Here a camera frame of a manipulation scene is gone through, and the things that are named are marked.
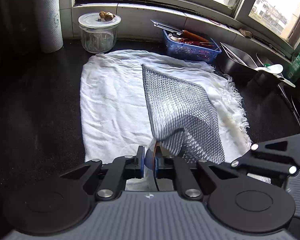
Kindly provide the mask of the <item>silver mesh scrubbing cloth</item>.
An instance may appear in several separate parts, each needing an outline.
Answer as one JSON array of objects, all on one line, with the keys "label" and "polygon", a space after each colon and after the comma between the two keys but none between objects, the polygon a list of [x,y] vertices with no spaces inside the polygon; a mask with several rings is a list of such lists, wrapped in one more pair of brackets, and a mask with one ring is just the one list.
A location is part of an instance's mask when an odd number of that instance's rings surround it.
[{"label": "silver mesh scrubbing cloth", "polygon": [[202,86],[146,65],[142,80],[151,132],[163,148],[187,163],[225,161],[217,110]]}]

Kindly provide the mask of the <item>white ceramic bowl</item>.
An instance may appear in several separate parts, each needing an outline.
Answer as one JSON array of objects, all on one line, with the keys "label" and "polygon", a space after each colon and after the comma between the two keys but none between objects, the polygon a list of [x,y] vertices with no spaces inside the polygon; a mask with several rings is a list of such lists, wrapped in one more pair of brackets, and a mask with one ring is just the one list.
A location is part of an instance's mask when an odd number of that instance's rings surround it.
[{"label": "white ceramic bowl", "polygon": [[157,184],[157,178],[155,177],[155,149],[156,140],[153,138],[149,144],[147,151],[145,153],[145,168],[144,168],[144,178],[147,181],[149,191],[159,191]]}]

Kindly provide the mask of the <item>white fringed cloth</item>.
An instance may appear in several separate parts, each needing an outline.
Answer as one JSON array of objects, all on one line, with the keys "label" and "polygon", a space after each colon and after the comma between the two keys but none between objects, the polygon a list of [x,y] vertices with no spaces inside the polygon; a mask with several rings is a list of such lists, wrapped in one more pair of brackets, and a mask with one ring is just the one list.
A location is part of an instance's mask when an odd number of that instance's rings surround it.
[{"label": "white fringed cloth", "polygon": [[142,67],[202,86],[218,114],[225,159],[231,162],[251,146],[242,97],[231,78],[203,61],[183,61],[145,50],[118,50],[92,56],[83,66],[80,107],[85,159],[110,163],[153,145]]}]

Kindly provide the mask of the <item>white rice spoon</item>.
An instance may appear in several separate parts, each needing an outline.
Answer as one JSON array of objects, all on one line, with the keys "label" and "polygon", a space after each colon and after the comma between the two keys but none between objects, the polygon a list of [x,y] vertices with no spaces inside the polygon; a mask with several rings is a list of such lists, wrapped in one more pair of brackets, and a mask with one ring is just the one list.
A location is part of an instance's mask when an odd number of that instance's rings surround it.
[{"label": "white rice spoon", "polygon": [[288,79],[280,76],[280,74],[283,71],[283,66],[281,64],[273,64],[273,65],[269,65],[266,67],[257,67],[255,68],[256,71],[260,72],[267,72],[270,73],[272,76],[274,76],[275,78],[277,78],[280,82],[284,82],[287,85],[289,85],[290,87],[295,88],[296,86],[294,85],[294,83],[290,82]]}]

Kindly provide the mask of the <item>green bottle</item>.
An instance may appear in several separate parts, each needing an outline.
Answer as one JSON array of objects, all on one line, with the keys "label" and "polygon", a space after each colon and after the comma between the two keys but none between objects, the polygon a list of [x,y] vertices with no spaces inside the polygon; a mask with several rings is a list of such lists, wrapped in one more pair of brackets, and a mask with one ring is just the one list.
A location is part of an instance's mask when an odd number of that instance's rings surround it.
[{"label": "green bottle", "polygon": [[288,72],[286,74],[287,79],[290,82],[295,82],[300,77],[300,53],[295,60],[291,63]]}]

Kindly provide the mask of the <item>stainless steel container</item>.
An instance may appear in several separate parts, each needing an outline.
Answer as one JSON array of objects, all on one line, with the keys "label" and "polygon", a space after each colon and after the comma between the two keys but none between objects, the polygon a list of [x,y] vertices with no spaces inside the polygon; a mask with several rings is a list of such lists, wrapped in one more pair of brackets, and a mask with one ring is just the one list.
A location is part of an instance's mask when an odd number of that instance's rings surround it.
[{"label": "stainless steel container", "polygon": [[221,49],[217,61],[223,73],[241,83],[248,83],[256,75],[257,65],[249,54],[223,42]]}]

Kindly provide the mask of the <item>blue plastic basket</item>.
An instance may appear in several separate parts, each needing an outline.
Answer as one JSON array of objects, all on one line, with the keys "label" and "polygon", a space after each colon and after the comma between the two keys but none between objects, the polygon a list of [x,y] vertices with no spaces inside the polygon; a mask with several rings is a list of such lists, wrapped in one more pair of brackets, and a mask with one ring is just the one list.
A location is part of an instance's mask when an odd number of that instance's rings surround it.
[{"label": "blue plastic basket", "polygon": [[216,57],[221,54],[222,49],[211,37],[200,34],[200,36],[209,42],[213,42],[215,46],[213,48],[204,48],[178,42],[178,38],[175,33],[163,30],[163,38],[166,46],[166,54],[170,57],[174,57],[187,61],[204,61],[206,63],[213,63]]}]

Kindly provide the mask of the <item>brown item on sill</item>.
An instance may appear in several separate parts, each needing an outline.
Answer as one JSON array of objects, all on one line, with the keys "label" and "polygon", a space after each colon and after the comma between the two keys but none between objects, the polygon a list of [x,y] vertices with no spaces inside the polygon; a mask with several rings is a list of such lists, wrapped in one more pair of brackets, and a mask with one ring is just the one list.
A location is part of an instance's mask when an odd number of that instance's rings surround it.
[{"label": "brown item on sill", "polygon": [[252,34],[250,31],[248,31],[248,30],[245,30],[245,29],[243,29],[243,28],[240,28],[238,31],[239,31],[245,38],[252,38],[252,37],[253,37],[253,34]]}]

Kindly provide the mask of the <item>dried red chilies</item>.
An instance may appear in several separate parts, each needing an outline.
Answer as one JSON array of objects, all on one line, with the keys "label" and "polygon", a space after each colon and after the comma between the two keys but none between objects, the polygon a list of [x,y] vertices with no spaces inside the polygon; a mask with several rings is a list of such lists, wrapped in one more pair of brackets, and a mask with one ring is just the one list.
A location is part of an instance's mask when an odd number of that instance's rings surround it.
[{"label": "dried red chilies", "polygon": [[178,38],[179,43],[198,46],[198,47],[204,47],[204,48],[213,48],[215,44],[213,42],[209,41],[193,41],[189,40],[188,38]]}]

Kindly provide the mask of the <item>glass jar with lid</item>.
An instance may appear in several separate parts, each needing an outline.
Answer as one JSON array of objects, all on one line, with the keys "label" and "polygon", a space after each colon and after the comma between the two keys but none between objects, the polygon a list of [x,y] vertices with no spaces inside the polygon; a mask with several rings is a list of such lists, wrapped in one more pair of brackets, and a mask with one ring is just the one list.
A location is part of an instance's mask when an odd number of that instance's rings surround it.
[{"label": "glass jar with lid", "polygon": [[105,53],[110,51],[117,37],[117,28],[121,23],[121,17],[116,17],[106,22],[99,17],[100,12],[91,12],[81,15],[78,18],[78,25],[81,29],[81,43],[89,53]]}]

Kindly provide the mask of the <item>steel peeler tool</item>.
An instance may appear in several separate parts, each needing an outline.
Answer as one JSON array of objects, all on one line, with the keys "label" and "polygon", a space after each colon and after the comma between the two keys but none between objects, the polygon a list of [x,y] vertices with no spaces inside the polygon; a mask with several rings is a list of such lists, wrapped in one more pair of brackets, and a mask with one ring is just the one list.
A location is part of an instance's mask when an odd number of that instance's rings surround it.
[{"label": "steel peeler tool", "polygon": [[181,35],[183,33],[182,30],[180,30],[176,27],[170,26],[168,24],[157,22],[157,21],[154,21],[154,20],[151,20],[151,22],[153,23],[153,25],[155,27],[160,28],[160,29],[164,29],[166,31],[170,31],[172,33],[176,33],[177,35]]}]

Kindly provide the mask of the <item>red rubber band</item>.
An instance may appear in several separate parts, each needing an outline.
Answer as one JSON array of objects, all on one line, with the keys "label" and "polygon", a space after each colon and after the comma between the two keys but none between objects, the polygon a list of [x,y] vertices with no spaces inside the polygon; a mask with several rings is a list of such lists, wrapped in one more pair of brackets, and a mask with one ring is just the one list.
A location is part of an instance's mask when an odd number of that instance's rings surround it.
[{"label": "red rubber band", "polygon": [[209,20],[210,22],[212,22],[213,24],[215,24],[215,25],[221,25],[219,22],[217,22],[217,21],[215,21],[215,20],[212,20],[212,19],[210,19],[210,18],[208,18],[208,20]]}]

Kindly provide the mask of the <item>ginger piece on lid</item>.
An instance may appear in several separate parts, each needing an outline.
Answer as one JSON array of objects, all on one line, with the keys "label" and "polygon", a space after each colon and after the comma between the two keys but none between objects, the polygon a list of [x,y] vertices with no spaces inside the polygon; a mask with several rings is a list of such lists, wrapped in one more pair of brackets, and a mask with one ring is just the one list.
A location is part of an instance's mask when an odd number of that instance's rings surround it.
[{"label": "ginger piece on lid", "polygon": [[101,11],[99,13],[99,17],[101,20],[104,20],[106,22],[110,22],[112,21],[116,16],[115,14],[112,14],[111,12],[105,12],[105,11]]}]

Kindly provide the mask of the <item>paper towel roll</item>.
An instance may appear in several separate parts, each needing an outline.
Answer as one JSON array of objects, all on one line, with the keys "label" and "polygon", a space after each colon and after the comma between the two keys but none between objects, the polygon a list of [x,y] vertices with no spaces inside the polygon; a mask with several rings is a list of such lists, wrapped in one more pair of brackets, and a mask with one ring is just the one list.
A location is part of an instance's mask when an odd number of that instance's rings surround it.
[{"label": "paper towel roll", "polygon": [[63,46],[59,0],[32,0],[43,52],[53,53]]}]

